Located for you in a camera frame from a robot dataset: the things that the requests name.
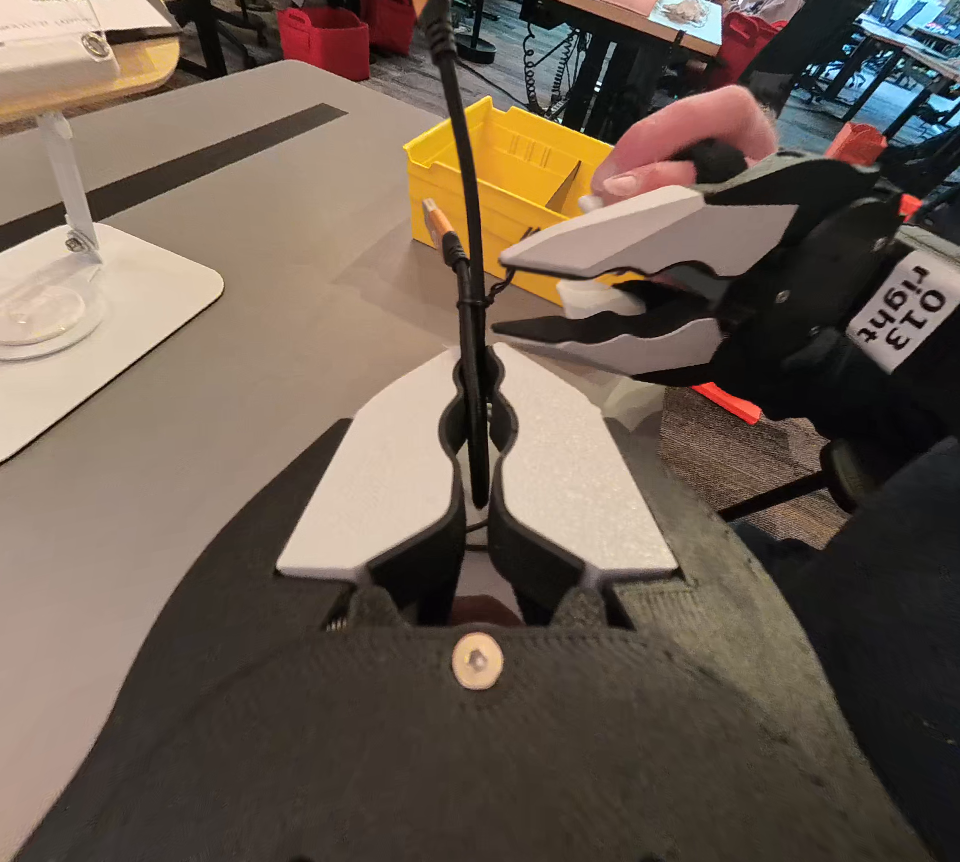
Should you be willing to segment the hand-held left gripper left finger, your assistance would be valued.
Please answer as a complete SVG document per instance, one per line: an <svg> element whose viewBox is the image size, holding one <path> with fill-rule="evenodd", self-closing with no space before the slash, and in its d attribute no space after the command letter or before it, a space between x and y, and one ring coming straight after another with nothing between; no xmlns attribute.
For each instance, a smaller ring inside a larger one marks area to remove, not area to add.
<svg viewBox="0 0 960 862"><path fill-rule="evenodd" d="M460 352L449 348L351 419L276 562L286 578L385 589L445 624L466 552Z"/></svg>

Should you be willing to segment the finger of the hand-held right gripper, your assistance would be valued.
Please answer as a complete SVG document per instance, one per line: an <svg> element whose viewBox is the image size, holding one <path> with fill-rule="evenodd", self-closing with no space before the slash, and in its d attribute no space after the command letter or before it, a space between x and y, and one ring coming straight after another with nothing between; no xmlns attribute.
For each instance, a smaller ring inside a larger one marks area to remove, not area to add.
<svg viewBox="0 0 960 862"><path fill-rule="evenodd" d="M491 327L527 353L624 377L705 366L724 341L712 303L654 280L561 280L562 313Z"/></svg>
<svg viewBox="0 0 960 862"><path fill-rule="evenodd" d="M598 208L504 249L502 268L566 279L700 265L744 275L781 241L797 205L713 205L680 186Z"/></svg>

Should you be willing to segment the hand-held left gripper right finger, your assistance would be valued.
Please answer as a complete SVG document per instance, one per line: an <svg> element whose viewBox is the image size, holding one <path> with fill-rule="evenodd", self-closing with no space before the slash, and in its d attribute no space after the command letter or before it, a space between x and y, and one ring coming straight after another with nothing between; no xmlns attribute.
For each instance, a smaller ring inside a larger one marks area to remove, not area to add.
<svg viewBox="0 0 960 862"><path fill-rule="evenodd" d="M601 410L509 345L487 350L497 449L487 552L523 620L544 626L576 588L679 580L681 568Z"/></svg>

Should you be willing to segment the yellow plastic bin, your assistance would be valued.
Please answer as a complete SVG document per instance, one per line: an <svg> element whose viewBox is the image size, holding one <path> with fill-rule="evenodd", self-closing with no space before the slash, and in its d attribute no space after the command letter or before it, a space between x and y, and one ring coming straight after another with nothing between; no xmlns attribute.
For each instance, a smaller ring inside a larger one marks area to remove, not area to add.
<svg viewBox="0 0 960 862"><path fill-rule="evenodd" d="M612 146L526 110L496 109L492 98L465 109L478 177L484 266L501 279L499 255L526 235L581 214L595 170ZM431 245L423 201L433 199L469 248L462 178L450 122L404 147L413 239Z"/></svg>

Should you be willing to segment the person's right hand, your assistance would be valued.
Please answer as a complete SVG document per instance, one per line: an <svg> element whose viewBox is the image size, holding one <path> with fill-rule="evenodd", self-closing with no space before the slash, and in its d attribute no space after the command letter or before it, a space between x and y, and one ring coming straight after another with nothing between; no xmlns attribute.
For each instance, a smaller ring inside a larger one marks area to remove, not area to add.
<svg viewBox="0 0 960 862"><path fill-rule="evenodd" d="M775 122L748 89L727 85L675 100L631 126L594 172L591 194L604 205L669 186L689 187L696 170L677 154L714 139L739 150L749 165L778 148Z"/></svg>

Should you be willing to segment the orange traffic cone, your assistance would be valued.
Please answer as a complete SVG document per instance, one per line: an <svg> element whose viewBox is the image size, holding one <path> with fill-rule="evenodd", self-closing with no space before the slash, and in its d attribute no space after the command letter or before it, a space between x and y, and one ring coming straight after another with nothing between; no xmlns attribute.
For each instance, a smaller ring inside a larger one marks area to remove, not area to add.
<svg viewBox="0 0 960 862"><path fill-rule="evenodd" d="M773 395L748 395L773 381L786 359L826 329L845 326L855 303L890 260L902 197L882 181L885 138L846 125L825 156L783 150L733 175L736 150L710 140L692 148L697 180L713 205L797 205L779 244L744 275L728 278L712 304L724 342L702 396L750 425L772 418Z"/></svg>

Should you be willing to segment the red storage bin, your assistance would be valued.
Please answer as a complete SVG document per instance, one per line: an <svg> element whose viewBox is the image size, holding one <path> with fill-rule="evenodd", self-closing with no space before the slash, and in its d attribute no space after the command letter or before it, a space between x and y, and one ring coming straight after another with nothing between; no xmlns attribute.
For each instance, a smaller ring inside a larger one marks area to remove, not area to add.
<svg viewBox="0 0 960 862"><path fill-rule="evenodd" d="M352 82L371 75L370 33L346 8L285 8L276 13L282 56Z"/></svg>
<svg viewBox="0 0 960 862"><path fill-rule="evenodd" d="M368 29L369 45L378 52L410 55L417 24L411 0L360 0L361 21Z"/></svg>

